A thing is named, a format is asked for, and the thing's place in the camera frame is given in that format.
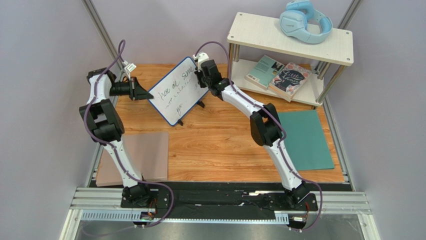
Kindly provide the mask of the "blue framed whiteboard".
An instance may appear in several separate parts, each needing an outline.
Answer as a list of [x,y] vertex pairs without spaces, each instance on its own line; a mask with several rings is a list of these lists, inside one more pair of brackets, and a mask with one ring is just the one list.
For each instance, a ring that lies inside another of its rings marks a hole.
[[177,125],[208,93],[200,87],[195,71],[194,60],[187,56],[148,91],[153,96],[150,104],[170,126]]

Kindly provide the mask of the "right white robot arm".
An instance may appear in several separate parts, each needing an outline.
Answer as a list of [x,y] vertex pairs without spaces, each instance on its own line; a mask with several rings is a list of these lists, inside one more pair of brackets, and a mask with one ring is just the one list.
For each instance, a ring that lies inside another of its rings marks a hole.
[[310,191],[297,172],[286,150],[283,129],[277,110],[271,103],[263,104],[239,89],[230,79],[222,77],[214,60],[196,60],[195,75],[201,88],[233,105],[249,118],[250,134],[272,159],[286,190],[284,202],[291,208],[303,205]]

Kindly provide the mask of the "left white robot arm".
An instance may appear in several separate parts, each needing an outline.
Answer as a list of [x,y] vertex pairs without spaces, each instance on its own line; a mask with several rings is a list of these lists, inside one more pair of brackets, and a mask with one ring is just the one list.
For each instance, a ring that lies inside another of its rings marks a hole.
[[121,176],[123,191],[121,206],[146,208],[154,198],[144,177],[134,166],[122,138],[123,122],[117,113],[111,96],[129,96],[134,100],[150,100],[153,95],[146,91],[136,77],[116,81],[116,75],[106,67],[90,71],[87,75],[90,97],[79,108],[84,126],[92,140],[100,143],[109,153]]

